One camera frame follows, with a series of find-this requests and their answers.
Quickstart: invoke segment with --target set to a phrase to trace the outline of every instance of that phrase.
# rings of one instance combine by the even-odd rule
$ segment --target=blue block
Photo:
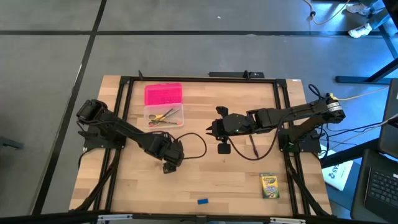
[[[202,204],[204,204],[204,203],[209,203],[209,200],[206,198],[206,199],[199,199],[198,200],[198,205],[202,205]]]

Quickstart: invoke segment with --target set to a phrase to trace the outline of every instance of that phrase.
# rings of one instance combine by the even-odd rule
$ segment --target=pink container
[[[144,99],[147,106],[182,103],[182,86],[180,83],[147,85]]]

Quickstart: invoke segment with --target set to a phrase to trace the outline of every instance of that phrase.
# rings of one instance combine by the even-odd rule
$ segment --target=scissors
[[[176,113],[179,110],[180,110],[180,108],[178,108],[176,110],[171,108],[164,114],[159,114],[159,115],[150,114],[148,116],[148,119],[149,119],[148,125],[152,127],[152,126],[158,125],[160,123],[178,124],[178,123],[175,123],[175,122],[168,122],[168,121],[163,121],[163,120],[166,119],[168,116],[173,115],[174,113]]]

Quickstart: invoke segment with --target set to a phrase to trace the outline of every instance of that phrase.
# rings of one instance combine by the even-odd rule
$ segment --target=sneaker
[[[352,6],[346,6],[346,9],[350,13],[359,13],[362,16],[368,16],[371,13],[371,8],[365,6],[362,3],[354,4]]]
[[[358,38],[363,35],[368,35],[371,31],[372,31],[372,27],[369,23],[367,23],[363,26],[360,26],[360,27],[357,27],[355,29],[348,31],[348,34],[354,38]]]

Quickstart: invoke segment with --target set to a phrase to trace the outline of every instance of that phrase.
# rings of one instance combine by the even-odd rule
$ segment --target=desk leg
[[[382,84],[389,85],[391,78],[385,78],[388,74],[398,68],[398,58],[394,59],[391,63],[380,69],[371,77],[350,77],[350,76],[336,76],[338,83],[361,83],[361,84]]]
[[[16,149],[22,149],[22,147],[24,147],[22,143],[1,136],[0,136],[0,146],[10,146]]]
[[[365,149],[377,150],[378,144],[379,144],[379,138],[373,139],[372,141],[362,143],[355,147],[351,147],[344,151],[334,153],[333,155],[326,156],[326,158],[321,159],[322,169],[326,168],[326,167],[331,167],[331,166],[335,166],[338,164],[342,164],[346,161],[360,158],[360,157],[362,157]]]

